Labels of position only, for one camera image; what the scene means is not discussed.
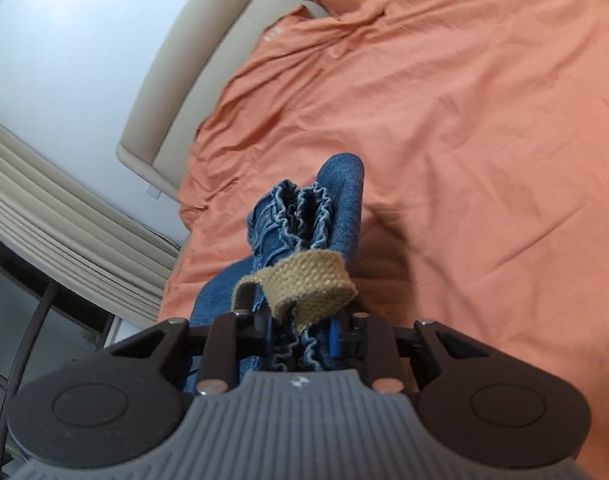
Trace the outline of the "tan woven belt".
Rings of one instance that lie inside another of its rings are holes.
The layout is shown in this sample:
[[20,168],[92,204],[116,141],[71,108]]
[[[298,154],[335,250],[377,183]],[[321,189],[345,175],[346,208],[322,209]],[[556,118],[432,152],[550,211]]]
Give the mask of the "tan woven belt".
[[231,310],[249,310],[260,288],[272,318],[282,321],[294,312],[295,332],[347,307],[358,295],[339,252],[308,249],[243,276],[232,292]]

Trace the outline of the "blue denim jeans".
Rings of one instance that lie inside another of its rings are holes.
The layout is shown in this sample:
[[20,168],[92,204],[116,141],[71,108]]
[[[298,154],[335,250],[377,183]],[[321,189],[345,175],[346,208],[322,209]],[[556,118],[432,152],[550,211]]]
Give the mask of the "blue denim jeans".
[[278,182],[247,218],[250,256],[198,292],[193,326],[233,310],[271,316],[269,353],[242,359],[240,374],[346,368],[332,354],[331,318],[358,293],[348,268],[358,248],[363,183],[363,162],[351,153],[327,159],[304,188]]

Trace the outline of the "beige pleated curtain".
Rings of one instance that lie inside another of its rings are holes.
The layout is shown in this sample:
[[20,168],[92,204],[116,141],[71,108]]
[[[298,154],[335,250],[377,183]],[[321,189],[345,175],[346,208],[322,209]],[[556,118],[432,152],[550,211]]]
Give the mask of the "beige pleated curtain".
[[180,252],[1,125],[0,241],[62,286],[141,328],[157,321]]

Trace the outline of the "dark framed window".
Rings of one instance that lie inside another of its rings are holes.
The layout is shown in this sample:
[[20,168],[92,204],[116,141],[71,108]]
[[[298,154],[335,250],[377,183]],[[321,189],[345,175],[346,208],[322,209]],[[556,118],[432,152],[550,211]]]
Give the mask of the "dark framed window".
[[0,242],[0,479],[22,454],[7,429],[28,382],[103,348],[114,315],[35,269]]

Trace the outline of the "orange duvet cover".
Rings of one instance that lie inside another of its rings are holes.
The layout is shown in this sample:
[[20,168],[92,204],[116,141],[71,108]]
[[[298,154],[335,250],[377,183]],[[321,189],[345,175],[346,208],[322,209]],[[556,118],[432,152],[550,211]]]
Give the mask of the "orange duvet cover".
[[249,255],[246,219],[337,153],[365,168],[351,274],[393,324],[432,318],[588,399],[609,479],[609,0],[369,0],[287,14],[227,83],[178,198],[163,318]]

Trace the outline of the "beige upholstered headboard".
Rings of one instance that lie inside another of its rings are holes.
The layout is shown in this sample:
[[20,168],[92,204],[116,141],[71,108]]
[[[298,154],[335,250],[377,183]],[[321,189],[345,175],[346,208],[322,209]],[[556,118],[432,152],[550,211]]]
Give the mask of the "beige upholstered headboard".
[[187,0],[164,38],[116,148],[120,162],[175,197],[197,126],[288,0]]

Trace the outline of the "white wall socket left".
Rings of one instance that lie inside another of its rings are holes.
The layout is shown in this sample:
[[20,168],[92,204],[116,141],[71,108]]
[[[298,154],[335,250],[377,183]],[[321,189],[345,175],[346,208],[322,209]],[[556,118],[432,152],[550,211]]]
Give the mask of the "white wall socket left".
[[146,194],[152,197],[154,200],[158,200],[161,195],[161,192],[158,190],[158,188],[155,188],[155,186],[148,185],[148,187],[146,188]]

